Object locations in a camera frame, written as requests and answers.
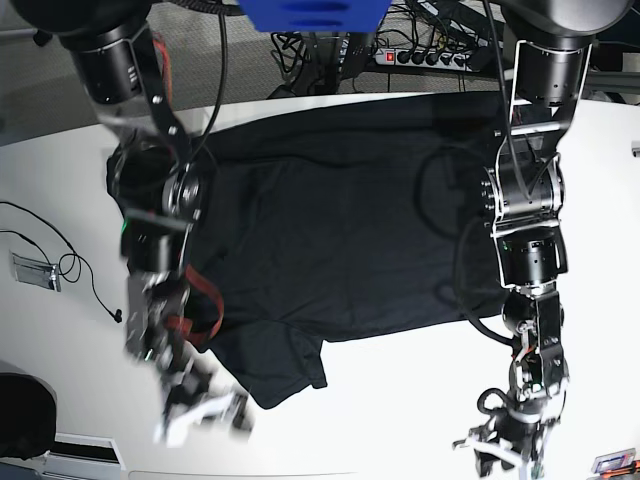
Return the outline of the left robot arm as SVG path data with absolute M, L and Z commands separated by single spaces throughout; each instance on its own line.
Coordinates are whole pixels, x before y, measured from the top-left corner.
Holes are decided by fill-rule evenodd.
M 509 387 L 466 445 L 542 475 L 568 367 L 557 278 L 567 270 L 559 140 L 596 36 L 628 1 L 505 1 L 490 36 L 500 91 L 365 103 L 252 125 L 234 161 L 277 182 L 258 276 L 277 319 L 346 341 L 500 313 Z

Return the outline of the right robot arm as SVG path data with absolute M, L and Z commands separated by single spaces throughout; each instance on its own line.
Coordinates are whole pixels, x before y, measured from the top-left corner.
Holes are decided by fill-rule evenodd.
M 107 182 L 124 224 L 129 270 L 121 315 L 129 355 L 155 367 L 163 412 L 155 438 L 178 447 L 189 430 L 223 422 L 249 433 L 248 396 L 211 388 L 196 358 L 219 331 L 219 290 L 189 262 L 218 165 L 204 137 L 176 116 L 168 59 L 147 17 L 148 1 L 17 1 L 16 13 L 69 52 L 98 120 L 118 139 Z

